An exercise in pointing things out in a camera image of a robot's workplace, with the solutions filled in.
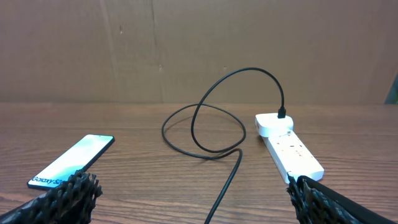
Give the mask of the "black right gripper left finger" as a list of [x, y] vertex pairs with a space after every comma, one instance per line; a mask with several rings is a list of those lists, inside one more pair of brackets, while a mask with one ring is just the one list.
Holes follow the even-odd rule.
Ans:
[[96, 175], [76, 171], [67, 181], [1, 215], [1, 224], [88, 224], [102, 195]]

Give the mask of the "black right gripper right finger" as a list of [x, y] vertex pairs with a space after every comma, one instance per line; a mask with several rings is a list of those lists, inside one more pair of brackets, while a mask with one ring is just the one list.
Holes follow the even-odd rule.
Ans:
[[287, 192], [301, 224], [395, 224], [305, 175], [287, 177]]

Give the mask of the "Samsung Galaxy smartphone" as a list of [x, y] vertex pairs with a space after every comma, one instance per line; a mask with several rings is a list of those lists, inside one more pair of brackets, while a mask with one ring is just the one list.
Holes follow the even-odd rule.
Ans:
[[47, 190], [66, 182], [77, 170], [86, 171], [114, 142], [114, 136], [87, 134], [46, 168], [33, 176], [27, 186]]

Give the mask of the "white power strip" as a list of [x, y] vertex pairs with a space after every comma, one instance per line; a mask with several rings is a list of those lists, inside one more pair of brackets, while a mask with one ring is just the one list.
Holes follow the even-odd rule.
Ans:
[[295, 180], [302, 175], [313, 180], [323, 178], [324, 168], [293, 131], [280, 136], [263, 137], [263, 141], [286, 184], [289, 183], [289, 177]]

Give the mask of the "white USB wall charger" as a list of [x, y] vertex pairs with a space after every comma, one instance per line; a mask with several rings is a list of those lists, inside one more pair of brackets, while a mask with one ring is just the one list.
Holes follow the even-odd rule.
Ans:
[[269, 138], [282, 136], [294, 130], [294, 121], [290, 116], [278, 118], [277, 113], [255, 115], [255, 126], [260, 136]]

